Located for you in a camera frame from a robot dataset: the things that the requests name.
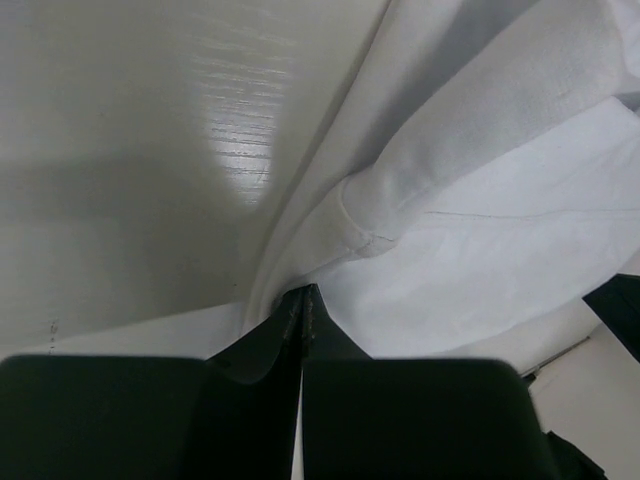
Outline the white skirt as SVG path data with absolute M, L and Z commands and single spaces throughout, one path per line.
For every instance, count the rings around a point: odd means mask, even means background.
M 546 317 L 639 250 L 639 5 L 396 1 L 245 306 L 54 355 L 202 357 L 315 283 L 367 353 L 423 357 Z

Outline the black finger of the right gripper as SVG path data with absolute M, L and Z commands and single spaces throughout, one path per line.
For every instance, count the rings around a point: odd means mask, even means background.
M 640 350 L 640 279 L 617 274 L 583 300 L 627 350 Z

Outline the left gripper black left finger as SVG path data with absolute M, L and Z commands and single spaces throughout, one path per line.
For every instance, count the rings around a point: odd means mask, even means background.
M 287 479 L 304 293 L 206 360 L 20 355 L 1 364 L 5 479 Z

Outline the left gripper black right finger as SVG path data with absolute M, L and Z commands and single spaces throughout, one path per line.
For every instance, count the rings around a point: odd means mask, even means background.
M 526 379 L 496 359 L 373 359 L 304 297 L 301 424 L 308 479 L 601 479 L 541 428 Z

